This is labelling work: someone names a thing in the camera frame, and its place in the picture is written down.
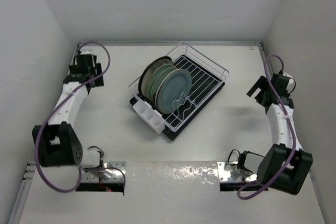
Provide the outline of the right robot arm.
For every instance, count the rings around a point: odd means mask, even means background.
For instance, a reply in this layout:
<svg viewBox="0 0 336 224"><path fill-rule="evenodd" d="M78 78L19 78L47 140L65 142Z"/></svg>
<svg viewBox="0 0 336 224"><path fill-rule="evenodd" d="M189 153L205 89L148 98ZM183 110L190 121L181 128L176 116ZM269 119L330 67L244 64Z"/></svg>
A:
<svg viewBox="0 0 336 224"><path fill-rule="evenodd" d="M261 76L247 92L256 91L255 100L265 108L270 122L272 146L257 167L257 179L239 183L243 191L259 191L274 177L270 188L297 195L313 163L312 154L303 150L293 123L293 101L290 98L296 83L292 76L280 71L268 81Z"/></svg>

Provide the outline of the red and teal plate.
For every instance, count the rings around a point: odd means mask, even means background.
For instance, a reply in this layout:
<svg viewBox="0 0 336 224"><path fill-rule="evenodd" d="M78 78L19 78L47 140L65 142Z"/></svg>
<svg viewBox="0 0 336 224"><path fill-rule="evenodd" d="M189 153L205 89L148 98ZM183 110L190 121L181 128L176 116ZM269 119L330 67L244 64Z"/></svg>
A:
<svg viewBox="0 0 336 224"><path fill-rule="evenodd" d="M160 85L159 85L159 87L157 88L156 93L154 93L154 94L155 94L155 96L154 96L154 105L155 105L156 107L158 107L158 106L157 106L157 100L158 100L159 91L160 91L160 89L161 89L163 83L166 81L166 79L168 78L168 76L169 76L170 74L168 74L168 75L167 75L167 76L160 82Z"/></svg>

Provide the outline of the green plate with flower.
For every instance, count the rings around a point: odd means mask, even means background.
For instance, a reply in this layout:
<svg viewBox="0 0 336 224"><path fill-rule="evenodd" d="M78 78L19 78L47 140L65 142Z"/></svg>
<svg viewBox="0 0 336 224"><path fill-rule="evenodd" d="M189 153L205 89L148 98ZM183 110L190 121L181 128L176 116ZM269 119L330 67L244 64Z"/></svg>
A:
<svg viewBox="0 0 336 224"><path fill-rule="evenodd" d="M159 76L158 78L156 79L153 87L152 87L152 90L151 90L151 102L153 103L154 102L154 98L153 98L153 95L155 93L155 87L156 86L159 86L160 85L160 82L172 71L176 70L176 69L173 69L173 68L169 68L169 69L166 69L165 71L163 71Z"/></svg>
<svg viewBox="0 0 336 224"><path fill-rule="evenodd" d="M172 64L164 64L162 66L160 66L157 70L154 71L154 73L151 75L151 77L149 78L147 84L146 84L146 89L145 89L145 94L144 96L146 98L148 98L150 101L152 100L151 99L151 90L152 90L152 87L156 81L156 79L158 78L158 76L163 72L165 71L166 69L169 69L169 68L173 68L173 69L176 69L175 66L173 66Z"/></svg>

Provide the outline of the plain teal plate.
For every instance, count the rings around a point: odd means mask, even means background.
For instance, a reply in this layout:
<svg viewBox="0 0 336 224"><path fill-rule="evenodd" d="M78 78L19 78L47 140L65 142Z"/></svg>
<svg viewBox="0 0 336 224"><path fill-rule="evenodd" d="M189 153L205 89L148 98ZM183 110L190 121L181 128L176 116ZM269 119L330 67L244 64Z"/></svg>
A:
<svg viewBox="0 0 336 224"><path fill-rule="evenodd" d="M185 102L192 86L192 76L188 70L177 69L163 81L156 94L155 104L163 114L170 114Z"/></svg>

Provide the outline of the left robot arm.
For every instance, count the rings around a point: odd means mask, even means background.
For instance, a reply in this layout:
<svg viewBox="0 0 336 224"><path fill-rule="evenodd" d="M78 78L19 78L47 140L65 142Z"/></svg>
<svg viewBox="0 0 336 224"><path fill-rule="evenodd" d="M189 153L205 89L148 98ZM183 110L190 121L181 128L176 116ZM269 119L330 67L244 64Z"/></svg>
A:
<svg viewBox="0 0 336 224"><path fill-rule="evenodd" d="M103 77L86 84L78 91L76 87L102 73L97 56L89 51L77 54L69 66L69 73L63 80L62 92L57 105L69 97L48 120L43 129L38 147L38 161L42 167L100 166L102 151L96 147L84 149L74 131L74 124L80 106L92 88L103 86Z"/></svg>

